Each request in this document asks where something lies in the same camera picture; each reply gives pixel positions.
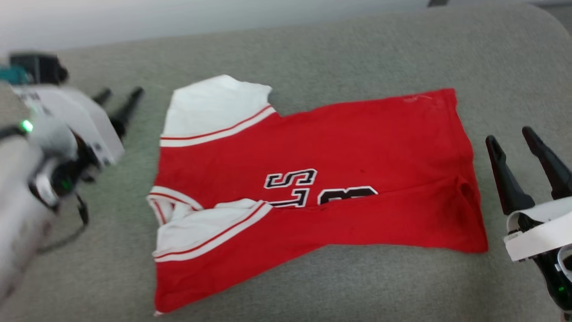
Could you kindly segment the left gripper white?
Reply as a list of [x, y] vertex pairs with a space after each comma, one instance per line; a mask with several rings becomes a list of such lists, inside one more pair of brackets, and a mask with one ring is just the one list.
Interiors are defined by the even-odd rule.
[[79, 155], [81, 139], [94, 151], [100, 165], [115, 164], [123, 156], [122, 140], [145, 91], [136, 86], [124, 104], [108, 117], [102, 107], [112, 96], [103, 88], [92, 96], [71, 86], [20, 85], [14, 93], [30, 109], [32, 141], [39, 147], [73, 159]]

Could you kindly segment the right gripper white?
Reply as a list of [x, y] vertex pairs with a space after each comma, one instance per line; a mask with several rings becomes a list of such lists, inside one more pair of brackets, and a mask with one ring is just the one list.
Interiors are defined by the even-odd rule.
[[[509, 169], [506, 153], [495, 136], [489, 135], [485, 139], [500, 204], [503, 214], [508, 216], [508, 235], [503, 241], [513, 262], [572, 244], [572, 171], [533, 128], [523, 127], [522, 134], [552, 188], [553, 200], [537, 206]], [[519, 215], [541, 224], [525, 232], [517, 222]]]

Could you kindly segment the red number 23 basketball jersey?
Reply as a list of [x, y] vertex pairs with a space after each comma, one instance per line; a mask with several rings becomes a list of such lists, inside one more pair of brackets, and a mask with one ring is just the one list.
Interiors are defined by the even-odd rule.
[[157, 315], [329, 245], [488, 251], [454, 89], [286, 116], [271, 91], [228, 75], [174, 91], [147, 196]]

